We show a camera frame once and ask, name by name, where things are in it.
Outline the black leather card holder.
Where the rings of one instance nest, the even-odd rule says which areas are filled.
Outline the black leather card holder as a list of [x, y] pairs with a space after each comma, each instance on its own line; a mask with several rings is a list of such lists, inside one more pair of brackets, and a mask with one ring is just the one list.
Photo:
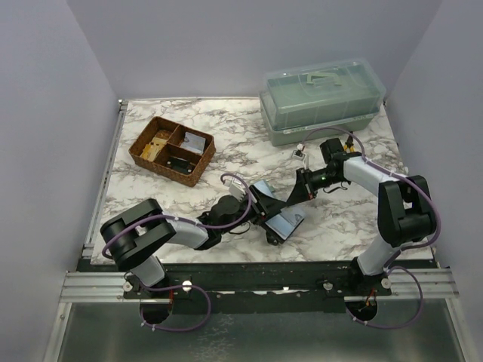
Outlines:
[[286, 207], [281, 213], [263, 224], [266, 240], [271, 245], [280, 245], [294, 233], [304, 221], [306, 213], [299, 207]]

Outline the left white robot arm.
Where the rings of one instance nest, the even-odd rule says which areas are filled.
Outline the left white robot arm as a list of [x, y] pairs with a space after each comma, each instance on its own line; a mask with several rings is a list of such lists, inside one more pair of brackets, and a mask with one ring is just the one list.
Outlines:
[[148, 296], [158, 298], [166, 292], [168, 281], [155, 252], [165, 244], [208, 250], [245, 223], [261, 226], [271, 244], [288, 239], [294, 226], [285, 202], [255, 186], [250, 191], [240, 199], [224, 195], [196, 219], [166, 214], [157, 200], [149, 198], [102, 225], [100, 233], [106, 242], [102, 254], [119, 271], [137, 277]]

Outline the white VIP card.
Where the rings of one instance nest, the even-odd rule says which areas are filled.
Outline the white VIP card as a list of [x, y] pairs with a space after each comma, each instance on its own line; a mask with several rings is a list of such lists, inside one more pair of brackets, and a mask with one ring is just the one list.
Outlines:
[[202, 155], [205, 150], [206, 139], [197, 134], [185, 132], [180, 147], [195, 154]]

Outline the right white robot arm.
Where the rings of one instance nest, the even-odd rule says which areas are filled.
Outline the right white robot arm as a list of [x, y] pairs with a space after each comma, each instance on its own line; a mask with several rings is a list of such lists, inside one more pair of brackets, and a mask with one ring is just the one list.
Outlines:
[[374, 287], [374, 277], [400, 255], [411, 243], [434, 235], [437, 215], [431, 203], [426, 179], [405, 177], [371, 163], [360, 152], [350, 152], [337, 138], [320, 145], [326, 167], [296, 171], [296, 182], [286, 205], [314, 199], [320, 189], [338, 183], [356, 183], [377, 196], [378, 234], [371, 245], [355, 258], [354, 272], [347, 286], [355, 295], [365, 295]]

